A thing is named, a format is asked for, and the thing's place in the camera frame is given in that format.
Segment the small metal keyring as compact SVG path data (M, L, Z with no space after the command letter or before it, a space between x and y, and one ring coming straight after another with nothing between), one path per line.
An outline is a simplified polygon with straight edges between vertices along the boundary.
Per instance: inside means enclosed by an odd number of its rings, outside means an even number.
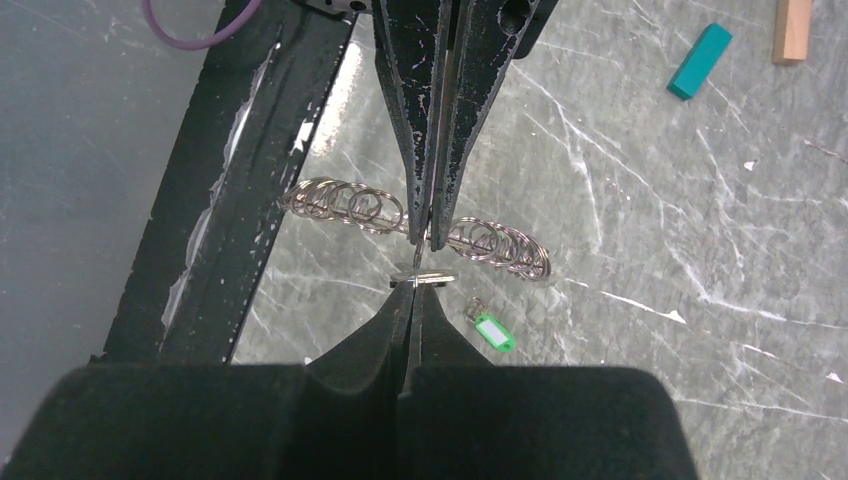
M415 244L415 251L413 254L412 266L413 271L417 272L420 269L423 253L426 247L427 242L427 227L423 227L417 239L417 243Z

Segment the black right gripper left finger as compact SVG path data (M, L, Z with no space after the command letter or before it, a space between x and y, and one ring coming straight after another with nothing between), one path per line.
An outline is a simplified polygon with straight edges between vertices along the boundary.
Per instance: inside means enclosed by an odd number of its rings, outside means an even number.
M414 289L308 364L98 364L49 393L5 479L401 479Z

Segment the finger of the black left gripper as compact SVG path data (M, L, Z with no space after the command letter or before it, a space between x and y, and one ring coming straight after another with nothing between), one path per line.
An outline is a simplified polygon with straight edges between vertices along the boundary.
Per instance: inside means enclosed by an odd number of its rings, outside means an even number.
M430 248L443 249L468 158L511 61L532 50L555 1L452 1L436 134Z
M375 67L406 175L410 238L429 222L450 1L375 1Z

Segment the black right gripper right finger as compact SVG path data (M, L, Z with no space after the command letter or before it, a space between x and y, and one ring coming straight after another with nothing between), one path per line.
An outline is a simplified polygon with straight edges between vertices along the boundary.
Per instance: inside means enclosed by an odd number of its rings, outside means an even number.
M418 287L397 407L402 479L694 479L661 382L630 367L496 366Z

